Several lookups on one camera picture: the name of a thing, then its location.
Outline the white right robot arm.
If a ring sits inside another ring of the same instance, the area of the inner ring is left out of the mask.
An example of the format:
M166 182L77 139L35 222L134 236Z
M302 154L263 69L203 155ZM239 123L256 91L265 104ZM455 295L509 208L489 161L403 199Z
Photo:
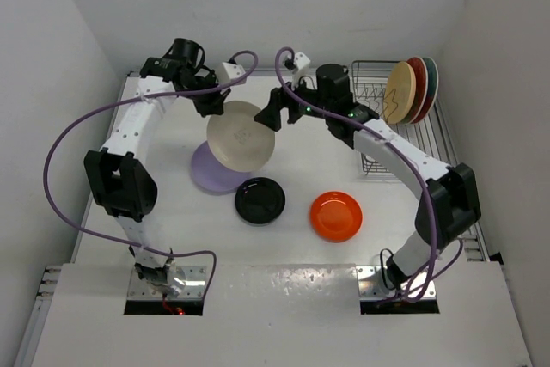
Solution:
M267 106L256 115L257 122L278 131L282 109L288 110L291 124L302 116L323 119L335 138L372 157L417 198L414 231L388 257L381 274L384 290L416 301L417 295L401 286L410 285L421 273L426 275L426 282L439 276L435 269L437 256L480 219L473 170L465 163L451 166L437 160L394 132L377 112L354 99L342 65L319 67L315 89L308 88L296 70L289 82L280 70L275 73L279 85L272 90Z

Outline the yellow plate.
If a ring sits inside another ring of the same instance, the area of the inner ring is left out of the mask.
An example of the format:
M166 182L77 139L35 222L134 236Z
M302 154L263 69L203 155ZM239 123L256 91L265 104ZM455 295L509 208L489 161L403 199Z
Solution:
M389 124L400 123L409 113L416 92L412 66L401 61L392 69L384 92L382 116Z

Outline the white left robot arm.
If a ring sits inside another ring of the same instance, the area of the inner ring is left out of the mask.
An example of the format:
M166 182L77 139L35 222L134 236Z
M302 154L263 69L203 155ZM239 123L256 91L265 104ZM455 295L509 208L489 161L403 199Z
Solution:
M165 297L182 292L184 273L166 256L170 248L147 218L158 189L145 162L156 128L175 101L174 93L217 86L213 73L199 75L204 61L203 47L182 38L175 39L162 57L148 58L133 93L135 102L101 148L84 157L95 203L115 219L131 242L138 277Z

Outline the red teal floral plate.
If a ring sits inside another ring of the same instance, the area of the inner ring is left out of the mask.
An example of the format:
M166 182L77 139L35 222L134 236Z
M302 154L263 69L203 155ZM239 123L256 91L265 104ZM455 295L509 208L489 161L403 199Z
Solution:
M412 123L418 116L425 102L428 90L428 70L425 61L420 57L412 57L406 61L413 70L416 80L416 88L412 106L405 118L405 123Z
M426 117L427 114L432 109L435 100L437 98L438 93L438 87L439 87L439 71L437 68L437 63L433 58L425 57L423 58L426 69L428 72L428 90L427 90L427 96L425 98L425 104L423 107L424 110L424 116Z

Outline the cream bear plate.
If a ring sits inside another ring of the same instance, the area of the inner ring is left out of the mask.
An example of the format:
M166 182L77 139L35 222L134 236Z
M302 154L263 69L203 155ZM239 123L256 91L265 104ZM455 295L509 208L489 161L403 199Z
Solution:
M241 173L261 169L275 149L275 132L256 122L260 109L247 101L229 101L222 115L212 115L206 140L212 155L226 168Z

